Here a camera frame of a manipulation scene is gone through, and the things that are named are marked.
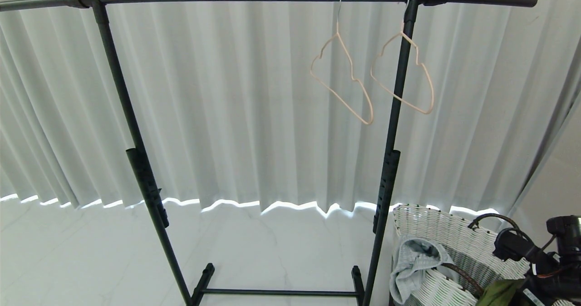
gray towel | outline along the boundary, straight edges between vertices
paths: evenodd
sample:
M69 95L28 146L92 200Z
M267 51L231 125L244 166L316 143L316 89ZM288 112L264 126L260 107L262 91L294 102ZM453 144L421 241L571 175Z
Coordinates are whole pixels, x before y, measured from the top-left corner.
M394 301L403 304L411 292L422 286L425 270L442 263L452 263L444 246L409 234L400 236L394 251L394 270L389 281L389 290Z

white curtain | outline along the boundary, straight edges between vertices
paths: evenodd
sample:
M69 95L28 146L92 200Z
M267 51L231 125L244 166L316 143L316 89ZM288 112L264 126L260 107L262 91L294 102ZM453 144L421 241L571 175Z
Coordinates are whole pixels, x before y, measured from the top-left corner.
M162 197L262 207L375 202L391 97L369 66L404 4L343 3L341 35L370 91L365 126L309 75L334 33L337 3L110 5L113 37ZM543 139L575 94L565 85L581 0L535 8L420 6L414 41L434 112L403 106L393 202L510 209ZM91 10L0 12L1 192L87 205L141 200L133 147ZM393 85L399 42L375 72ZM335 43L315 70L369 114ZM427 105L409 67L404 97Z

clothes hanger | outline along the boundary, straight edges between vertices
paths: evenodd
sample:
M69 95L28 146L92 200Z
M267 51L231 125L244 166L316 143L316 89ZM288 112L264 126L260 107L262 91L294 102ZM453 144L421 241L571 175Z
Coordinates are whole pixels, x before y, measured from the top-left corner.
M318 55L315 56L315 58L313 59L313 62L311 63L311 76L313 78L315 78L321 85L323 85L325 88L327 88L330 92L333 93L333 95L335 95L340 101L341 103L343 103L343 105L345 105L349 111L351 111L351 113L353 113L355 116L357 116L357 118L363 122L364 124L371 124L373 122L373 105L371 104L371 99L369 99L369 95L367 94L367 89L365 89L365 87L363 86L363 83L361 82L361 80L355 78L353 76L353 60L351 60L351 55L349 55L349 51L347 51L347 47L345 47L345 43L343 43L343 39L341 38L341 35L339 34L339 14L341 12L341 2L342 0L339 0L339 9L337 10L337 21L335 24L335 34L332 35L332 37L330 37L330 39L325 43L325 45L323 45L323 48L321 48L321 53L319 53ZM329 43L331 41L333 41L333 39L338 39L339 42L341 43L341 47L343 48L343 51L345 52L345 54L347 55L347 59L349 59L349 64L351 66L351 81L357 81L357 83L359 83L359 86L361 86L361 90L363 90L363 95L365 95L365 98L367 99L367 104L369 105L369 120L363 120L363 118L357 114L357 112L355 112L355 110L353 110L353 108L351 108L349 106L349 104L347 104L347 102L342 99L339 94L337 94L336 91L334 91L332 88L330 88L328 85L326 85L325 83L323 83L323 81L318 78L314 73L313 73L313 66L315 65L315 61L318 59L321 59L323 57L323 51L325 50L325 48L327 47L327 45L329 45Z
M407 7L409 5L409 0L407 0L407 2L405 3L405 10L407 10ZM384 46L381 48L381 53L379 53L375 59L373 60L373 63L371 64L371 78L373 78L373 80L375 80L375 82L377 82L383 89L385 89L388 93L390 93L395 99L398 99L399 101L401 101L402 103L404 103L405 105L415 109L418 112L421 112L423 114L430 114L434 108L434 86L432 84L432 79L430 78L430 74L428 73L428 69L426 68L425 64L423 64L423 62L419 62L419 47L417 46L417 44L414 43L414 41L411 40L410 37L408 37L408 35L406 35L403 32L403 25L404 22L401 22L401 28L400 31L398 33L396 33L394 35L394 37L390 38L385 44ZM405 39L406 41L408 41L414 48L415 48L415 65L416 66L421 66L423 68L423 72L426 75L426 78L428 79L428 84L430 85L430 92L432 93L432 99L430 102L430 107L428 108L428 110L423 110L419 107L416 107L415 105L412 105L411 103L405 101L403 98L399 97L398 95L395 95L395 93L389 89L387 89L379 80L377 80L377 78L375 78L375 76L373 75L373 68L375 66L375 62L377 61L377 59L379 59L381 56L384 55L384 51L385 51L385 47L391 43L394 39L398 38L398 37L403 37L403 39Z

black garment rack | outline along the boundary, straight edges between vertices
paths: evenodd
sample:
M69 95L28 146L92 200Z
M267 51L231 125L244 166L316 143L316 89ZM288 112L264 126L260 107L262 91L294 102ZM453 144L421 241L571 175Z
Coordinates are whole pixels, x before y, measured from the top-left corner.
M271 295L271 296L326 296L326 297L355 297L358 306L369 306L371 300L371 293L375 282L375 274L379 262L379 255L381 245L384 239L385 226L388 219L389 205L394 192L394 182L396 179L396 172L398 170L398 163L400 159L400 151L394 149L396 130L398 129L398 119L400 113L401 102L394 99L392 103L391 115L389 118L389 127L387 134L387 141L385 144L384 164L381 172L379 195L377 200L377 208L373 222L373 232L375 233L375 242L371 254L371 263L369 265L369 273L367 275L367 285L363 288L363 281L361 280L361 272L359 267L354 266L351 270L353 277L353 285L355 291L304 291L304 290L248 290L248 289L212 289L208 288L212 274L214 273L214 265L208 263L206 269L202 271L202 277L197 286L190 295L187 285L183 279L180 266L176 259L176 255L172 249L172 245L168 238L166 228L169 226L166 209L162 205L160 196L160 189L158 188L153 170L149 163L145 145L139 131L137 119L133 112L133 106L129 99L129 92L125 85L121 64L118 59L118 54L113 42L113 36L109 26L107 4L125 4L125 3L147 3L147 2L196 2L196 1L268 1L268 2L336 2L338 0L6 0L0 2L0 12L9 10L27 10L37 8L50 8L54 6L71 6L73 8L93 8L96 23L99 27L103 47L107 55L108 64L110 66L111 74L113 76L116 89L119 94L119 99L122 104L125 119L133 138L134 148L127 149L127 157L129 163L133 168L133 173L139 184L139 189L143 195L143 200L151 216L153 226L157 231L159 240L162 243L163 250L166 254L167 260L170 263L170 268L174 274L177 285L180 289L183 300L187 306L198 306L205 294L245 294L245 295ZM489 5L504 5L504 6L523 6L531 8L535 6L537 0L342 0L343 2L407 2L409 4L404 14L404 29L403 32L412 37L414 30L414 23L417 16L420 4L424 6L434 6L444 3L468 3L468 4L489 4ZM405 74L407 72L407 63L409 59L410 45L405 39L401 40L400 54L398 60L398 70L396 72L396 80L394 85L394 92L401 97L403 95Z

white label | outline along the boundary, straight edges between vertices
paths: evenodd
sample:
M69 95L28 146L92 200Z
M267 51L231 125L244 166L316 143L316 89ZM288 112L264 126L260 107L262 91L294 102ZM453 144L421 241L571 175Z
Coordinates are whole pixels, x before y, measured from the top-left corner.
M541 302L541 300L539 300L539 298L537 298L537 296L535 296L535 294L531 292L531 290L525 289L522 291L522 293L525 294L525 296L527 296L527 298L529 298L529 300L531 300L531 302L533 302L533 304L536 306L546 306L543 304L543 302Z

